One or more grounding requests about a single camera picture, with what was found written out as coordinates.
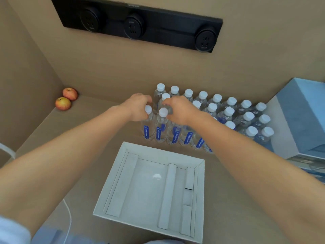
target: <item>person's right hand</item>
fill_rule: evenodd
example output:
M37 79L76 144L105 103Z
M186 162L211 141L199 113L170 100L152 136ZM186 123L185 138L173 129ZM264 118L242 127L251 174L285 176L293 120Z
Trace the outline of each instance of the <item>person's right hand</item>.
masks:
M199 109L197 109L184 96L166 98L162 104L169 105L173 108L173 114L168 115L167 119L180 125L188 125L189 120L193 117L193 115L197 115L197 113L199 113Z

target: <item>black round socket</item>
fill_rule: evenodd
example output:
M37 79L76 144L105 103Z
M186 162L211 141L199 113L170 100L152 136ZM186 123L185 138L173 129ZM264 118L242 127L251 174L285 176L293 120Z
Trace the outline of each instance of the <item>black round socket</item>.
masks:
M87 7L80 12L80 20L88 31L97 32L103 25L103 16L97 8Z
M217 36L214 27L203 26L198 29L195 36L195 48L201 52L209 52L215 46Z
M124 21L124 32L129 39L139 39L145 32L143 18L138 14L129 15Z

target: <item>white sleeve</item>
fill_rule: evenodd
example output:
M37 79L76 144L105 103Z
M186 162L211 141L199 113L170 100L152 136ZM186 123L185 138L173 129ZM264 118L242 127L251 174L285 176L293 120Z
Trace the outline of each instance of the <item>white sleeve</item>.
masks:
M30 244L30 239L26 227L0 216L0 244Z

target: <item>hand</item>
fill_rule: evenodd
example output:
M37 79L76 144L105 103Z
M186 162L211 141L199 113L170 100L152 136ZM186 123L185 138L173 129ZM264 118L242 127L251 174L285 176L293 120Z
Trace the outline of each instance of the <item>hand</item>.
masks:
M188 125L190 118L200 112L199 109L197 109L184 96L166 98L163 104L169 105L173 108L173 114L168 115L167 119L180 125Z
M148 118L148 114L145 111L147 103L151 103L152 98L149 95L143 95L142 93L133 94L124 103L120 104L130 113L131 121L142 121Z

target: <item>person's right arm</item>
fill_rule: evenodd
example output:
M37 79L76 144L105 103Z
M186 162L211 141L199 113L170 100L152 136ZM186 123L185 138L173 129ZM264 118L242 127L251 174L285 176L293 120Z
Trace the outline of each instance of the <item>person's right arm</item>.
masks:
M198 132L235 180L293 243L325 240L325 185L246 136L199 111L185 97L164 101L171 121Z

